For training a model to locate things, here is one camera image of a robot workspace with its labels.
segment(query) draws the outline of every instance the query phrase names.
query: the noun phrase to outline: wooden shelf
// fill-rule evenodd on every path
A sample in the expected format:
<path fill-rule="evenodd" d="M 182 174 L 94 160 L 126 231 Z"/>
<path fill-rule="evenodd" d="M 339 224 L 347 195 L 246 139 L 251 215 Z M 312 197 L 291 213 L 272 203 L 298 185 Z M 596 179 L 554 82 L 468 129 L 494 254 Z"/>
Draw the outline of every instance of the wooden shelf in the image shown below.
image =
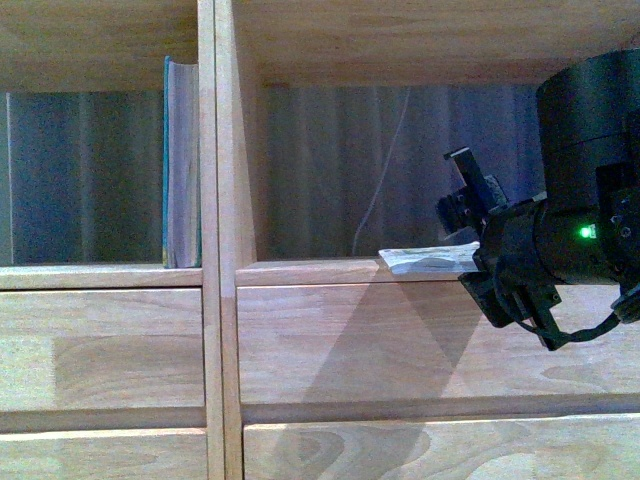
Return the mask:
<path fill-rule="evenodd" d="M 168 270 L 162 265 L 69 265 L 0 267 L 0 290 L 134 287 L 199 287 L 199 268 Z"/>
<path fill-rule="evenodd" d="M 266 83 L 538 83 L 640 31 L 635 0 L 244 1 Z"/>
<path fill-rule="evenodd" d="M 160 90 L 165 55 L 196 61 L 196 0 L 2 5 L 0 91 Z"/>
<path fill-rule="evenodd" d="M 236 271 L 236 285 L 331 285 L 457 280 L 462 271 L 393 275 L 379 258 L 256 262 Z"/>

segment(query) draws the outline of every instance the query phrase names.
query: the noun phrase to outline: white cable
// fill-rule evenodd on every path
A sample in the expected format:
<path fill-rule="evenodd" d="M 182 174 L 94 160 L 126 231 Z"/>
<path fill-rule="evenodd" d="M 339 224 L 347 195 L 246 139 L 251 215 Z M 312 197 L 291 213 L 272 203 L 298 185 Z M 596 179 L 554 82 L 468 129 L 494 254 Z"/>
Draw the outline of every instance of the white cable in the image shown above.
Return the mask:
<path fill-rule="evenodd" d="M 391 154 L 393 153 L 393 147 L 396 144 L 396 140 L 398 139 L 398 134 L 400 133 L 400 128 L 402 127 L 402 123 L 404 122 L 405 114 L 407 113 L 407 105 L 409 105 L 409 94 L 411 93 L 411 87 L 407 87 L 407 94 L 404 98 L 404 106 L 402 107 L 402 113 L 400 114 L 400 120 L 398 120 L 398 126 L 396 127 L 396 133 L 393 135 L 393 139 L 391 140 L 391 144 L 389 145 L 389 150 L 387 151 L 387 158 L 384 162 L 384 167 L 382 168 L 382 174 L 380 175 L 380 180 L 378 180 L 378 186 L 376 187 L 375 192 L 373 193 L 373 197 L 371 197 L 371 202 L 369 203 L 369 208 L 367 208 L 366 213 L 362 217 L 360 224 L 356 230 L 355 235 L 353 236 L 353 243 L 351 244 L 351 256 L 356 256 L 356 248 L 358 246 L 358 237 L 360 237 L 360 232 L 363 227 L 369 220 L 369 216 L 371 216 L 371 212 L 373 211 L 373 207 L 376 204 L 376 200 L 378 199 L 378 195 L 380 194 L 380 190 L 382 190 L 382 184 L 384 182 L 384 178 L 387 176 L 387 170 L 389 169 L 389 164 L 391 163 Z"/>

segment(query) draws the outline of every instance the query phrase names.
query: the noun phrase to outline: wooden shelf edge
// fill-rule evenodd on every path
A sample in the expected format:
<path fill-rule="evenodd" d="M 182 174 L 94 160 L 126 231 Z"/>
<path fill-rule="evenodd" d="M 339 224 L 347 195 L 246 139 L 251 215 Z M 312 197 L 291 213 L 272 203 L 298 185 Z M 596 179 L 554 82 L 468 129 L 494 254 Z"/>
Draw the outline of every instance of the wooden shelf edge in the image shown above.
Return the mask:
<path fill-rule="evenodd" d="M 206 428 L 204 406 L 3 412 L 0 435 L 128 429 Z"/>
<path fill-rule="evenodd" d="M 33 440 L 74 440 L 126 437 L 195 436 L 204 437 L 206 428 L 152 428 L 126 430 L 73 430 L 65 432 L 8 433 L 0 435 L 0 442 Z"/>
<path fill-rule="evenodd" d="M 236 271 L 236 286 L 456 281 L 463 272 L 393 275 L 379 258 L 256 262 Z"/>
<path fill-rule="evenodd" d="M 0 290 L 202 286 L 202 269 L 155 264 L 0 267 Z"/>
<path fill-rule="evenodd" d="M 640 412 L 637 393 L 546 394 L 523 397 L 466 397 L 370 402 L 243 403 L 245 425 L 352 422 L 452 421 Z"/>
<path fill-rule="evenodd" d="M 498 417 L 471 417 L 471 418 L 412 418 L 397 420 L 348 420 L 348 421 L 331 421 L 331 422 L 280 422 L 280 423 L 257 423 L 245 425 L 244 431 L 264 431 L 264 430 L 282 430 L 282 429 L 305 429 L 305 428 L 331 428 L 335 425 L 370 425 L 370 426 L 387 426 L 402 427 L 407 425 L 461 425 L 474 423 L 511 423 L 511 422 L 555 422 L 557 420 L 565 421 L 601 421 L 606 419 L 626 419 L 640 420 L 640 413 L 589 413 L 589 414 L 570 414 L 570 415 L 526 415 L 514 414 L 509 416 Z"/>

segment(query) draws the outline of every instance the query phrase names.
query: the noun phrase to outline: drawer front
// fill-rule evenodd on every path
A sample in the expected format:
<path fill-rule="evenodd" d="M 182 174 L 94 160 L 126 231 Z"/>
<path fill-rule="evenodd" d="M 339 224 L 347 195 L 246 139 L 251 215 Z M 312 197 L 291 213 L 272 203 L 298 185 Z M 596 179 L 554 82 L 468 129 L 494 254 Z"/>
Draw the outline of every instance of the drawer front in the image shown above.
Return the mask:
<path fill-rule="evenodd" d="M 568 330 L 599 323 L 617 297 L 614 287 L 560 293 L 555 314 Z M 515 324 L 491 327 L 457 282 L 243 287 L 238 322 L 252 422 L 639 403 L 640 326 L 548 352 Z"/>
<path fill-rule="evenodd" d="M 201 429 L 0 435 L 3 480 L 206 480 Z"/>
<path fill-rule="evenodd" d="M 245 428 L 246 480 L 626 480 L 640 416 Z"/>
<path fill-rule="evenodd" d="M 0 411 L 202 407 L 200 289 L 0 293 Z"/>

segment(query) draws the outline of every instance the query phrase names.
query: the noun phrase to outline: teal book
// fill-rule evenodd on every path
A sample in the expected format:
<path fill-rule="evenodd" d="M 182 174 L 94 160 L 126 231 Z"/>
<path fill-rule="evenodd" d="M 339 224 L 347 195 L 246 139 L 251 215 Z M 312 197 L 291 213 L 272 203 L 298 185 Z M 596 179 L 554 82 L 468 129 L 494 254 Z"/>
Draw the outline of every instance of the teal book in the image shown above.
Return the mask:
<path fill-rule="evenodd" d="M 198 66 L 165 59 L 162 261 L 202 264 Z"/>

